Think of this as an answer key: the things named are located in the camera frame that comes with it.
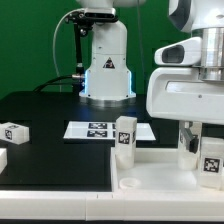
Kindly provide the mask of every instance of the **black table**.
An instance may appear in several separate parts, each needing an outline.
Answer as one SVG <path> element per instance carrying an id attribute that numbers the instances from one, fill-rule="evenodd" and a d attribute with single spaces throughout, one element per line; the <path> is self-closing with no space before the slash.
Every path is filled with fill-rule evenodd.
<path id="1" fill-rule="evenodd" d="M 31 140 L 22 145 L 0 141 L 0 147 L 7 147 L 8 157 L 8 165 L 0 175 L 0 190 L 111 191 L 110 149 L 114 142 L 69 144 L 63 140 L 67 124 L 69 121 L 115 122 L 120 116 L 134 116 L 138 122 L 150 123 L 157 139 L 137 142 L 137 147 L 176 147 L 178 122 L 152 119 L 145 103 L 146 96 L 138 95 L 134 105 L 99 108 L 80 103 L 74 93 L 9 94 L 0 101 L 0 123 L 29 126 Z M 221 126 L 204 125 L 203 134 L 223 137 L 224 130 Z"/>

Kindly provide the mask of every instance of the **white platform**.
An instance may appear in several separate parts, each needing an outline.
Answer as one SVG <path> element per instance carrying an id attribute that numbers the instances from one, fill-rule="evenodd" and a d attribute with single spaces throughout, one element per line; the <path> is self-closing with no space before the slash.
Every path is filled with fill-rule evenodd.
<path id="1" fill-rule="evenodd" d="M 89 128 L 90 124 L 104 124 L 100 128 Z M 75 122 L 71 121 L 68 124 L 67 130 L 64 135 L 64 139 L 95 139 L 95 140 L 113 140 L 115 139 L 114 132 L 116 129 L 113 127 L 114 123 L 104 123 L 104 122 Z M 92 137 L 88 137 L 88 132 L 99 132 L 99 135 L 93 134 Z M 137 124 L 137 135 L 136 140 L 140 141 L 154 141 L 155 136 L 152 129 L 148 123 L 138 123 Z"/>
<path id="2" fill-rule="evenodd" d="M 133 169 L 118 170 L 112 149 L 112 192 L 0 191 L 0 219 L 224 221 L 224 192 L 179 170 L 176 149 L 137 149 L 135 158 Z M 139 188 L 121 189 L 127 177 Z"/>

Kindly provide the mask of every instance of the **white tray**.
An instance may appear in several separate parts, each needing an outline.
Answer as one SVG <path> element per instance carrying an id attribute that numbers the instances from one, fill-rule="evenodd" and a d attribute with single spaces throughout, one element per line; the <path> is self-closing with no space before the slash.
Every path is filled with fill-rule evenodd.
<path id="1" fill-rule="evenodd" d="M 90 129 L 90 124 L 94 124 L 95 127 Z M 68 124 L 67 130 L 64 135 L 64 139 L 113 140 L 115 139 L 115 131 L 116 130 L 114 128 L 114 123 L 71 121 Z M 148 123 L 137 124 L 136 140 L 140 140 L 140 141 L 154 141 L 155 140 L 155 136 Z"/>

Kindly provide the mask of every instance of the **green backdrop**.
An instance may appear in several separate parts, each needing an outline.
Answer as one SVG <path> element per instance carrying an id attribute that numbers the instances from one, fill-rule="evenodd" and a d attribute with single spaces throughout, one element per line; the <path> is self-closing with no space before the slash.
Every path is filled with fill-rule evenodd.
<path id="1" fill-rule="evenodd" d="M 75 0 L 0 0 L 0 98 L 14 91 L 31 91 L 56 77 L 52 59 L 53 33 L 61 17 L 75 8 L 80 8 Z M 140 8 L 142 32 L 139 35 L 137 8 L 117 9 L 120 20 L 128 29 L 127 65 L 134 74 L 134 89 L 139 94 L 146 92 L 150 74 L 156 68 L 155 50 L 187 37 L 172 26 L 167 11 L 168 0 L 146 0 Z M 87 68 L 91 38 L 82 42 Z M 58 33 L 57 61 L 61 75 L 74 73 L 72 25 L 63 25 Z M 58 88 L 47 90 L 58 91 Z"/>

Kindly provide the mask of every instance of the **white box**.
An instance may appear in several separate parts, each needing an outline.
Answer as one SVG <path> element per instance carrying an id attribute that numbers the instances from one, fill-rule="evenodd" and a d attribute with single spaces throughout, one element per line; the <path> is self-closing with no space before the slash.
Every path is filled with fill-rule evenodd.
<path id="1" fill-rule="evenodd" d="M 29 128 L 10 122 L 1 124 L 0 139 L 17 145 L 28 142 L 30 140 Z"/>

